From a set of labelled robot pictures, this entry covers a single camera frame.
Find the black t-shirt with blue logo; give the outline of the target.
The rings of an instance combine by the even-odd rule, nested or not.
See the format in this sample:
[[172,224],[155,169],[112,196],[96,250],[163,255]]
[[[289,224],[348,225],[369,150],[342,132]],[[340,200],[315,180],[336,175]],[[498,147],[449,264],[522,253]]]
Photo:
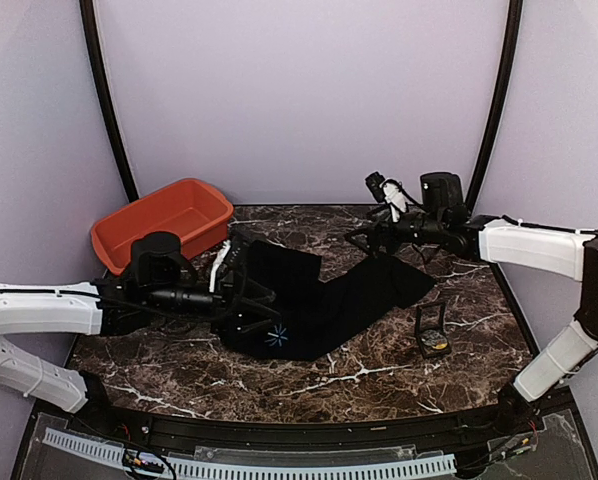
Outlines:
[[244,313],[218,328],[222,344],[259,360],[314,361],[395,307],[407,309],[435,286],[433,277],[386,254],[369,256],[345,274],[319,279],[322,258],[254,241],[247,253],[248,277],[272,290],[280,318],[247,332]]

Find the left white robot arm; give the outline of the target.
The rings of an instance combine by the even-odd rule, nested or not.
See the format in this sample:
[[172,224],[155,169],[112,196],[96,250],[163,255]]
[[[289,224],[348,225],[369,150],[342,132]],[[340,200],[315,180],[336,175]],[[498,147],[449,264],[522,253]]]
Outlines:
[[121,274],[65,286],[0,284],[0,385],[80,415],[99,436],[120,427],[102,381],[68,370],[15,346],[8,336],[73,333],[118,337],[148,328],[158,319],[190,326],[207,323],[251,333],[280,314],[275,294],[251,279],[249,243],[234,235],[223,243],[203,284],[182,252],[179,237],[153,232],[131,245]]

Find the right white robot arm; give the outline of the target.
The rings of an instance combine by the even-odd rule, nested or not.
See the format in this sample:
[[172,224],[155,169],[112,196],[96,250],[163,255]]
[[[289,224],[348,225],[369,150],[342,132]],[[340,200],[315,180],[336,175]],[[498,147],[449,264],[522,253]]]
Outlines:
[[365,180],[377,202],[371,225],[346,240],[368,255],[395,253],[403,244],[436,245],[467,260],[514,264],[568,277],[581,285],[572,321],[498,393],[489,424],[500,434],[528,421],[539,400],[598,353],[598,229],[572,229],[472,215],[458,175],[421,176],[415,201],[394,179],[378,172]]

